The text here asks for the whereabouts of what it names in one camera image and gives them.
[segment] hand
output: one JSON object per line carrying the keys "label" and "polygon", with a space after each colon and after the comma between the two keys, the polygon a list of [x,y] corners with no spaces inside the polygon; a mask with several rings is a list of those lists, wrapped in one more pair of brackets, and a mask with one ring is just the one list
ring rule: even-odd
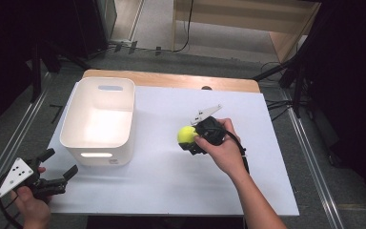
{"label": "hand", "polygon": [[[38,171],[44,173],[46,169],[38,168]],[[10,195],[16,198],[13,191]],[[24,228],[48,228],[51,217],[49,206],[43,200],[34,198],[31,189],[27,186],[17,189],[17,196],[14,203],[25,219]]]}
{"label": "hand", "polygon": [[[231,132],[240,141],[240,138],[234,131],[234,125],[229,118],[217,119],[217,121],[221,123],[225,130]],[[210,144],[201,136],[195,136],[194,140],[199,147],[205,150],[213,158],[213,161],[219,169],[225,172],[228,176],[232,177],[243,172],[247,173],[243,166],[242,155],[239,152],[239,147],[230,136],[225,135],[224,142],[219,146]]]}

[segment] white storage bin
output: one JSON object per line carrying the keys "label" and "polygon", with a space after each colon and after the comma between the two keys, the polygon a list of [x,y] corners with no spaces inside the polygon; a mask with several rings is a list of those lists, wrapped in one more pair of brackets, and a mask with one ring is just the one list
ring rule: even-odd
{"label": "white storage bin", "polygon": [[135,85],[130,79],[88,77],[71,98],[60,142],[84,165],[123,165],[133,152]]}

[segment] yellow ball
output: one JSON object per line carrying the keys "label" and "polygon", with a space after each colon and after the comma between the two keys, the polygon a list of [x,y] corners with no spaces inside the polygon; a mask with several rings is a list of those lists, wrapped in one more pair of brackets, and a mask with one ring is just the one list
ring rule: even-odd
{"label": "yellow ball", "polygon": [[193,126],[185,126],[180,129],[179,133],[177,133],[177,142],[192,143],[194,142],[195,135],[198,135],[198,133],[195,132],[195,128]]}

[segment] black cable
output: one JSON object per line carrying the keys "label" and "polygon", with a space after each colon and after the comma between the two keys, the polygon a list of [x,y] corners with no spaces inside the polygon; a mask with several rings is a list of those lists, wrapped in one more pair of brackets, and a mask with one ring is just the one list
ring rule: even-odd
{"label": "black cable", "polygon": [[278,114],[277,116],[275,116],[274,118],[272,118],[272,122],[275,121],[276,119],[278,119],[280,116],[282,116],[288,109],[290,109],[291,107],[287,107],[286,109],[284,109],[284,111],[282,111],[280,114]]}
{"label": "black cable", "polygon": [[237,147],[239,148],[239,152],[242,155],[243,165],[245,166],[246,172],[248,172],[248,174],[249,174],[249,165],[248,165],[248,160],[246,159],[246,154],[245,154],[246,149],[243,148],[243,146],[240,144],[239,140],[237,139],[237,137],[234,134],[232,134],[229,131],[225,131],[225,132],[228,136],[230,136],[234,140]]}
{"label": "black cable", "polygon": [[104,51],[101,51],[101,52],[106,52],[108,50],[115,49],[117,47],[126,48],[126,49],[130,49],[130,50],[149,51],[149,52],[172,52],[172,53],[175,53],[175,52],[183,51],[188,46],[189,40],[190,40],[190,25],[191,25],[191,22],[192,22],[193,5],[194,5],[194,0],[192,0],[192,4],[190,6],[189,21],[188,21],[187,32],[186,32],[186,34],[187,34],[186,43],[184,44],[184,46],[180,50],[176,50],[176,51],[173,51],[173,50],[153,50],[153,49],[145,49],[145,48],[137,48],[137,47],[131,48],[129,46],[124,46],[124,45],[116,45],[115,47],[110,47],[110,48],[108,48]]}
{"label": "black cable", "polygon": [[[1,187],[1,184],[2,182],[4,181],[4,179],[6,178],[6,176],[8,175],[9,171],[7,171],[5,174],[3,174],[2,176],[0,176],[0,187]],[[9,208],[12,204],[14,203],[14,200],[8,205],[8,206],[4,206],[3,203],[2,203],[2,199],[0,198],[0,209],[2,211],[2,213],[4,214],[6,220],[11,224],[13,225],[15,228],[17,229],[22,229],[23,226],[18,222],[16,221],[16,219],[14,219],[7,211],[7,208]]]}

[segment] white table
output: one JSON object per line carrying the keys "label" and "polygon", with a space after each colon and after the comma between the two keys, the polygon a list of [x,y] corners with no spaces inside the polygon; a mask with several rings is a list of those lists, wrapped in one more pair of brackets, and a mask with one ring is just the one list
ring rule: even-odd
{"label": "white table", "polygon": [[[79,172],[67,193],[54,196],[54,213],[82,215],[241,216],[236,190],[208,155],[192,156],[176,142],[200,109],[221,104],[214,117],[230,117],[246,147],[254,181],[280,216],[299,215],[293,190],[262,94],[252,80],[118,71],[86,76],[123,76],[136,87],[136,135],[132,161],[121,167],[87,167],[59,142],[66,107],[49,147],[56,152],[43,166],[45,178],[59,178],[73,164]],[[208,85],[218,92],[176,87]]]}

